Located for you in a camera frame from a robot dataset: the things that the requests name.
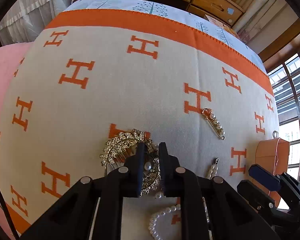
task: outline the window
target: window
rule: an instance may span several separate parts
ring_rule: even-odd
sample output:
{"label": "window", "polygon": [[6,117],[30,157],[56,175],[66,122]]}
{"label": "window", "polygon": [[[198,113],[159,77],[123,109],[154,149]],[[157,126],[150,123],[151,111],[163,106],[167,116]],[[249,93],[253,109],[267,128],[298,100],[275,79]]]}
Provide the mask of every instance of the window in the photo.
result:
{"label": "window", "polygon": [[[279,137],[290,142],[287,173],[300,181],[300,51],[268,73],[279,115]],[[281,200],[279,209],[289,209]]]}

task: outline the pearl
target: pearl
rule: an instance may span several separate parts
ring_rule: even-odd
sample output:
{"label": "pearl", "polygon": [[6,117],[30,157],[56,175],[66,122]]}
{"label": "pearl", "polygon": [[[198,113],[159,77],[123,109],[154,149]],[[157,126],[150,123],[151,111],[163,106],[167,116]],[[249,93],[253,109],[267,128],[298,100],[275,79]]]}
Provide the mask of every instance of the pearl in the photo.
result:
{"label": "pearl", "polygon": [[154,198],[162,198],[163,194],[162,192],[157,192],[155,195],[154,195]]}
{"label": "pearl", "polygon": [[151,163],[150,162],[146,162],[144,167],[145,167],[146,171],[151,170]]}

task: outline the bedsheet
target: bedsheet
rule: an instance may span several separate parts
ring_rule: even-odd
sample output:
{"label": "bedsheet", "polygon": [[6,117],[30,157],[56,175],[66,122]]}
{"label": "bedsheet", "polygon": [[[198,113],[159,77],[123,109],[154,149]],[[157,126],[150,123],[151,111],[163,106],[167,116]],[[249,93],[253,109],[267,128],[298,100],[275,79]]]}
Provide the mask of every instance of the bedsheet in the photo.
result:
{"label": "bedsheet", "polygon": [[266,69],[260,57],[252,49],[222,28],[192,13],[145,0],[78,0],[70,5],[66,11],[79,9],[120,9],[137,11],[183,23],[227,44],[266,73]]}

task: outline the orange box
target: orange box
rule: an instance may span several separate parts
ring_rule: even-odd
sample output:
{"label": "orange box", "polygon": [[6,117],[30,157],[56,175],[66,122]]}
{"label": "orange box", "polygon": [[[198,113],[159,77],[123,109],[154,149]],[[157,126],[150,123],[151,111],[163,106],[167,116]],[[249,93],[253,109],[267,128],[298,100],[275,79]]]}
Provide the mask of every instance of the orange box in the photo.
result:
{"label": "orange box", "polygon": [[[260,141],[256,150],[256,164],[259,164],[271,174],[282,174],[287,172],[288,159],[290,151],[290,142],[281,138]],[[270,192],[255,179],[252,179],[253,184],[268,194],[278,207],[281,197],[275,191]]]}

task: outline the window frame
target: window frame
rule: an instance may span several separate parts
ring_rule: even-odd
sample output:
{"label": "window frame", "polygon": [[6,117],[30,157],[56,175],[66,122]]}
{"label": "window frame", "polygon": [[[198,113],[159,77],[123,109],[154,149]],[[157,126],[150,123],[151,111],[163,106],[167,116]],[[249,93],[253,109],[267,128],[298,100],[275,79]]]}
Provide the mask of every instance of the window frame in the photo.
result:
{"label": "window frame", "polygon": [[[297,53],[297,57],[300,58],[300,51]],[[295,73],[290,73],[289,69],[288,69],[288,67],[286,65],[286,62],[282,62],[281,64],[278,65],[277,68],[274,69],[274,71],[271,71],[270,73],[268,73],[268,76],[273,75],[275,72],[277,72],[278,70],[280,70],[282,67],[285,70],[285,73],[286,73],[287,76],[284,77],[279,83],[273,85],[272,89],[275,89],[275,88],[281,86],[282,84],[286,83],[287,81],[289,81],[293,95],[290,96],[289,98],[284,99],[280,103],[278,103],[277,107],[281,106],[281,105],[283,105],[283,104],[285,104],[285,103],[287,103],[287,102],[289,102],[289,101],[291,101],[291,100],[294,99],[295,103],[296,103],[296,106],[297,106],[298,116],[293,117],[293,118],[288,119],[288,120],[285,120],[283,122],[280,122],[279,125],[281,126],[281,125],[284,125],[284,124],[287,124],[287,123],[290,123],[290,122],[298,120],[299,121],[299,128],[300,128],[300,102],[299,102],[300,92],[297,93],[295,84],[293,83],[293,78],[296,77],[296,76],[298,76],[298,75],[300,75],[300,69],[297,70]],[[295,145],[295,144],[300,144],[300,139],[290,142],[290,145]],[[288,165],[288,169],[289,168],[298,168],[298,181],[300,181],[300,161],[299,161],[299,163],[289,164]]]}

